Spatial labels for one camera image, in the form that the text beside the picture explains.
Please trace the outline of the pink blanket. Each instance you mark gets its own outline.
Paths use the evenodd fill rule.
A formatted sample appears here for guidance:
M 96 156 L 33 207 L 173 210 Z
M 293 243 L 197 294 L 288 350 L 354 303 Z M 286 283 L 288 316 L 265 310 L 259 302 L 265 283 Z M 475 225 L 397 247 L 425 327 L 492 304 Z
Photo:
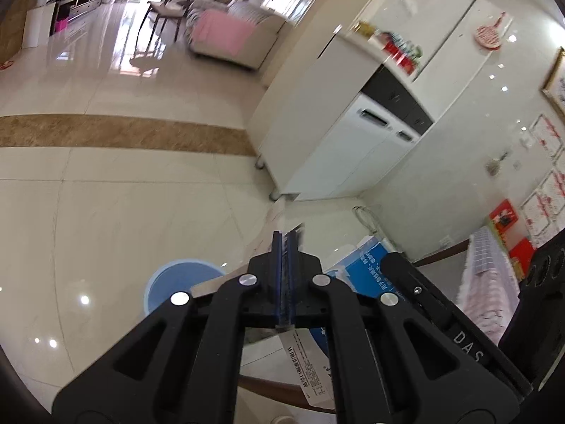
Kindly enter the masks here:
M 191 31 L 192 44 L 204 44 L 230 55 L 238 55 L 256 25 L 229 12 L 206 10 Z

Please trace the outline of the pink and purple checkered tablecloth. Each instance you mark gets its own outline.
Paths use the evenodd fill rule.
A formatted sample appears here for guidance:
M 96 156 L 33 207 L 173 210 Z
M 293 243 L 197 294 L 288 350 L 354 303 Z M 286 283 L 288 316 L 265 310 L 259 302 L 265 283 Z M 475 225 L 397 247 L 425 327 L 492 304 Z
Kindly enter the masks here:
M 457 307 L 496 345 L 519 304 L 519 285 L 507 252 L 491 228 L 469 237 Z

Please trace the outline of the light blue plastic bucket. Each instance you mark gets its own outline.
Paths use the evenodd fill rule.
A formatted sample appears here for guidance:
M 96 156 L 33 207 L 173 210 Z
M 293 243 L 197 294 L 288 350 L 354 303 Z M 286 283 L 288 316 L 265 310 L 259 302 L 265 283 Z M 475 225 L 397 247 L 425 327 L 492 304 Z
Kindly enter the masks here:
M 163 265 L 144 288 L 144 316 L 148 316 L 174 293 L 189 293 L 193 286 L 224 275 L 219 267 L 199 259 L 179 259 Z

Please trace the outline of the round red wall ornament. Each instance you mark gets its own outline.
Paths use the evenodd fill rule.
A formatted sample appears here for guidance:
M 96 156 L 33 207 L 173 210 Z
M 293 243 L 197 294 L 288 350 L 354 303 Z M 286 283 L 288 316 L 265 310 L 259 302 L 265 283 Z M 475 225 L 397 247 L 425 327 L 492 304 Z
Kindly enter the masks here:
M 482 25 L 474 32 L 474 39 L 479 46 L 489 51 L 499 50 L 502 46 L 499 27 L 506 17 L 502 12 L 497 20 L 491 25 Z

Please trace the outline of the beige sofa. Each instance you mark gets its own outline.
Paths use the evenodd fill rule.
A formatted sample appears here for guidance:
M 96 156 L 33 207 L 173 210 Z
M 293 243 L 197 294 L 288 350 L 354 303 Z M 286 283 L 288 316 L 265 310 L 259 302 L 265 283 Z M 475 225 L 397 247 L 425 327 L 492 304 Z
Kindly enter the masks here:
M 271 53 L 286 20 L 248 1 L 228 5 L 194 0 L 184 38 L 195 55 L 231 62 L 258 70 Z

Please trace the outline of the white sideboard cabinet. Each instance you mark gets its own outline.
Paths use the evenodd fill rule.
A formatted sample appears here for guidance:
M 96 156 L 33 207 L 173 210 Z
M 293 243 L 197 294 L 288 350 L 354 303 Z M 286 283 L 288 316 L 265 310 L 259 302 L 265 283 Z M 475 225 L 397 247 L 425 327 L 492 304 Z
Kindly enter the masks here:
M 434 121 L 377 44 L 337 32 L 276 99 L 264 99 L 256 167 L 272 201 L 356 196 L 373 187 Z

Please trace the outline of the blue white plastic bag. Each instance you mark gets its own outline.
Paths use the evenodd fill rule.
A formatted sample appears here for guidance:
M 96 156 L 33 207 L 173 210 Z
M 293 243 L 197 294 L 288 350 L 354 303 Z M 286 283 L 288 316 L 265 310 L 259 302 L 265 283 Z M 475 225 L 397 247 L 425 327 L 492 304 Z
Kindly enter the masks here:
M 384 293 L 394 293 L 403 299 L 400 291 L 381 271 L 381 261 L 389 253 L 383 243 L 370 238 L 329 266 L 324 274 L 343 281 L 353 292 L 360 295 L 379 299 Z

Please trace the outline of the red gift box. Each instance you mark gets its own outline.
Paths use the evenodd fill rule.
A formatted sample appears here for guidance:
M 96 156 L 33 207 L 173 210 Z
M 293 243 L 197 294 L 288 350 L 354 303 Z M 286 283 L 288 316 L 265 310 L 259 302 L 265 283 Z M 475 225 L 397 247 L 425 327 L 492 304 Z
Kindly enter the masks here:
M 417 62 L 414 61 L 409 54 L 406 54 L 392 41 L 388 41 L 384 45 L 384 51 L 389 54 L 390 59 L 397 65 L 407 76 L 414 74 L 417 70 Z

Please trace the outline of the red paper bag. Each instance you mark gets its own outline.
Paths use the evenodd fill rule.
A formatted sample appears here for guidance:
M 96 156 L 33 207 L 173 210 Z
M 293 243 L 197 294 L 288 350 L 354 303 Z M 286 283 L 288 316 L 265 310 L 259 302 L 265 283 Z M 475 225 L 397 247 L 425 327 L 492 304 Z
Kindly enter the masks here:
M 530 269 L 530 262 L 534 256 L 535 248 L 530 240 L 522 238 L 511 250 L 510 261 L 517 276 L 526 278 Z

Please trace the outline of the white cylindrical bin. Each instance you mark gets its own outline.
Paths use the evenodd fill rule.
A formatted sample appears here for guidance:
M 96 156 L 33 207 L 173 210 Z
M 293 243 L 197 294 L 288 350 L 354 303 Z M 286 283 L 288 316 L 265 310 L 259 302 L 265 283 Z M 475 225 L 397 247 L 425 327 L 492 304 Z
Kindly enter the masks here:
M 30 49 L 46 45 L 51 31 L 55 4 L 29 10 L 26 15 L 22 48 Z

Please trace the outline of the dark wooden chair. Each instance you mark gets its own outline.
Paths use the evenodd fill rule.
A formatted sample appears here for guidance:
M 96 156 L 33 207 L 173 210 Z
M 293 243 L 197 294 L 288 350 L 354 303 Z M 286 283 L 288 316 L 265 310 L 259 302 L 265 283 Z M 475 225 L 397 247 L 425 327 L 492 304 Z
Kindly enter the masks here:
M 156 28 L 160 21 L 162 21 L 161 32 L 163 32 L 165 25 L 169 20 L 176 23 L 174 42 L 177 41 L 181 28 L 181 22 L 184 20 L 188 13 L 191 0 L 158 0 L 148 1 L 148 9 L 144 14 L 140 27 L 143 27 L 144 22 L 152 13 L 155 14 L 153 28 L 150 38 L 155 34 Z

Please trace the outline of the wooden table leg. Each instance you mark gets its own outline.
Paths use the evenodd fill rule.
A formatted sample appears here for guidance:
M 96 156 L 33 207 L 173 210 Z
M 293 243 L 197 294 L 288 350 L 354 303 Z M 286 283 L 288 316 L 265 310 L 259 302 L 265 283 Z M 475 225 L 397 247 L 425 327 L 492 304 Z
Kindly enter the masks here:
M 250 393 L 258 394 L 264 398 L 295 408 L 311 412 L 336 413 L 335 409 L 324 409 L 309 405 L 302 389 L 296 385 L 240 375 L 238 378 L 238 386 L 250 391 Z

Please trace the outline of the framed plum blossom painting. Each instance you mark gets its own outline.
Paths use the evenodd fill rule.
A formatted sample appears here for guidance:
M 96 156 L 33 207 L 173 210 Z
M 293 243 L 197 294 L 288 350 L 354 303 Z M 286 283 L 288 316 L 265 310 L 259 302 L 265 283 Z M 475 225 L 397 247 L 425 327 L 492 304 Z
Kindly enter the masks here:
M 546 81 L 541 87 L 541 92 L 551 104 L 553 110 L 561 120 L 565 118 L 565 50 L 561 47 L 557 52 L 553 67 Z

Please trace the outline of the white paper receipt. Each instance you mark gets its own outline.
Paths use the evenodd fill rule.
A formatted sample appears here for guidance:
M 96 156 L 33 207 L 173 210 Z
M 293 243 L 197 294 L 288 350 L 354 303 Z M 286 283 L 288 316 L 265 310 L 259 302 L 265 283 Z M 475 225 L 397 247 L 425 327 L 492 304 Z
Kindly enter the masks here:
M 302 252 L 304 226 L 296 226 L 281 236 L 281 258 L 275 265 L 275 305 L 277 324 L 265 328 L 265 336 L 279 336 L 292 365 L 305 402 L 314 409 L 334 410 L 331 367 L 326 334 L 322 327 L 300 327 L 298 322 L 317 306 L 308 301 L 308 284 L 321 271 L 316 262 L 310 272 Z

